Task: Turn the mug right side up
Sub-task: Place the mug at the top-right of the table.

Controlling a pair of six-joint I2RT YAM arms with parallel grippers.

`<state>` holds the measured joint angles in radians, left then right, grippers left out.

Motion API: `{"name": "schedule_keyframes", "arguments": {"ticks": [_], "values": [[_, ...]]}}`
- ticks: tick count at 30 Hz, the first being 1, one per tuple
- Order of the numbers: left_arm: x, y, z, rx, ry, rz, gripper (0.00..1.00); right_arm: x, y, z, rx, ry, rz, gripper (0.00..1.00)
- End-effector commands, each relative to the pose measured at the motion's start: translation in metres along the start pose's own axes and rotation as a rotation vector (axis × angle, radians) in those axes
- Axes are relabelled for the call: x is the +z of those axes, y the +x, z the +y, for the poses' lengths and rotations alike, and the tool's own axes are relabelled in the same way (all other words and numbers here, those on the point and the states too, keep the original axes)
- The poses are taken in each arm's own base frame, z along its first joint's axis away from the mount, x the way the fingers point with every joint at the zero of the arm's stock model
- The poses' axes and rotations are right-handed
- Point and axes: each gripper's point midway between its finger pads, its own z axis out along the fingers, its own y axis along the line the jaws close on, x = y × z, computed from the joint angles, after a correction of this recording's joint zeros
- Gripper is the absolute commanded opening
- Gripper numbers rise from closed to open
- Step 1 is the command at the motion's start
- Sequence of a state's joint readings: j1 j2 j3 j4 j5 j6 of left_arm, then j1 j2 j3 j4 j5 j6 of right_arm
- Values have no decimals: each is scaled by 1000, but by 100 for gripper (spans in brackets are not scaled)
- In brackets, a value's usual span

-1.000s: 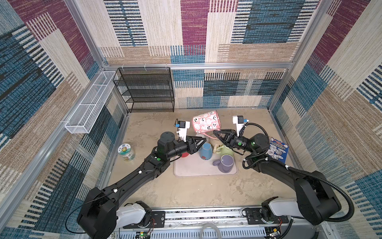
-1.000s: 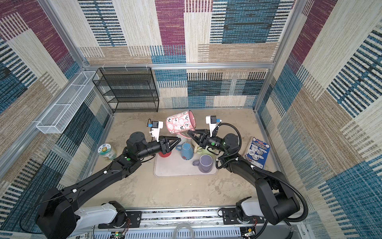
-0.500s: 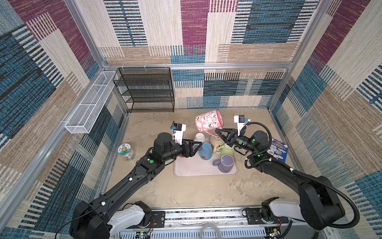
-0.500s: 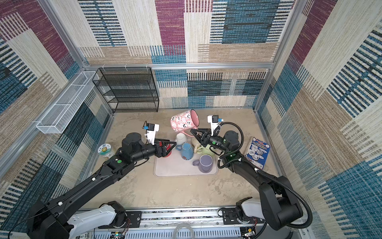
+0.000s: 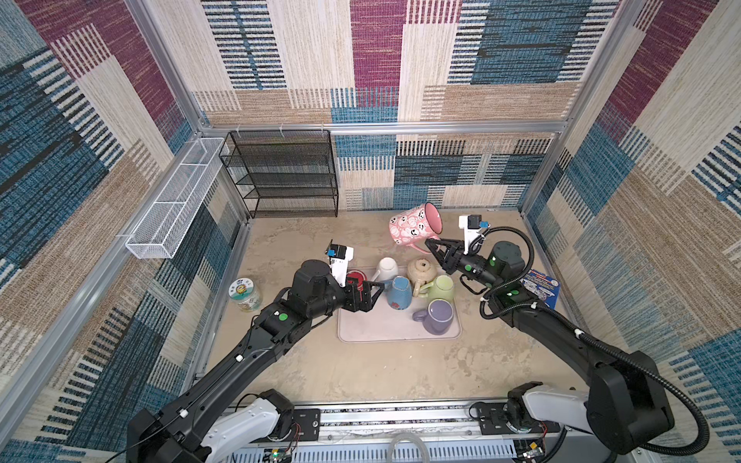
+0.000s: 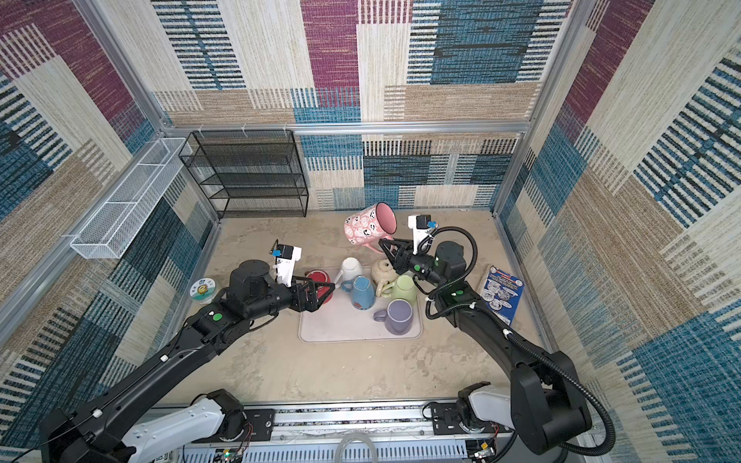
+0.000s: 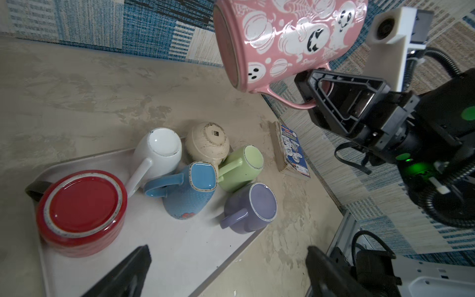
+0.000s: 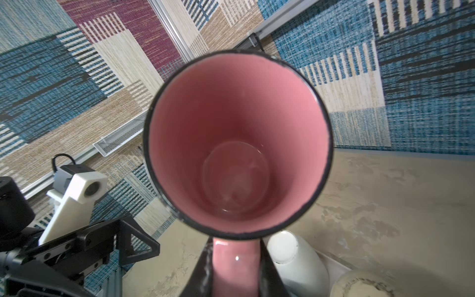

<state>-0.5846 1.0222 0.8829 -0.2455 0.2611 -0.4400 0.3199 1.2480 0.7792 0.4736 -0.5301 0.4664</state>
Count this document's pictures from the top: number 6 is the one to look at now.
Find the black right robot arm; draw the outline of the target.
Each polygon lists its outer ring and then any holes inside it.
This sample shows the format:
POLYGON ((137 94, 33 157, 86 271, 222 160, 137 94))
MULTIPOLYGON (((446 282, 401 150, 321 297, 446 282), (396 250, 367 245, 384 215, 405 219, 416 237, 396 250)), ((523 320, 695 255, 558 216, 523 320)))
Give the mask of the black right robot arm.
POLYGON ((594 396, 578 379, 570 358, 550 353, 511 329, 486 307, 467 277, 478 260, 478 247, 466 260, 455 241, 439 244, 433 255, 414 252, 408 239, 382 238, 379 247, 397 273, 407 272, 430 283, 430 319, 446 318, 475 340, 509 378, 509 417, 525 446, 536 455, 561 447, 575 455, 592 455, 593 448, 571 440, 592 429, 589 405, 594 396))

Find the pink patterned mug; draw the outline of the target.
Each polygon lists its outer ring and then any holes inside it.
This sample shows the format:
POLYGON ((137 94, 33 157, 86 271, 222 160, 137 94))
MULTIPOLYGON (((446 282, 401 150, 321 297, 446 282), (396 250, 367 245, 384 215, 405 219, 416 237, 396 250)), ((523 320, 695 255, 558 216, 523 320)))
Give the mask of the pink patterned mug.
POLYGON ((366 247, 378 254, 383 251, 378 248, 378 241, 382 238, 391 238, 398 229, 398 220, 393 208, 384 202, 379 202, 347 217, 343 224, 345 237, 352 245, 366 247))

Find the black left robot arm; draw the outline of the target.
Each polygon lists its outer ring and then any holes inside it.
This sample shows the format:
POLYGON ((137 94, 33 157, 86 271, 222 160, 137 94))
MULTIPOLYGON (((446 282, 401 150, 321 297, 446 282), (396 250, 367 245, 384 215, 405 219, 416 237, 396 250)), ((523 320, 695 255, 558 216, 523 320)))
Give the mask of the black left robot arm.
POLYGON ((67 414, 56 409, 40 424, 42 460, 46 462, 125 462, 133 447, 124 442, 133 428, 162 397, 189 374, 221 355, 242 336, 258 330, 256 320, 279 312, 314 312, 326 301, 320 289, 333 291, 305 277, 288 284, 270 274, 262 260, 247 260, 231 275, 229 287, 189 316, 183 328, 152 358, 106 393, 67 414))

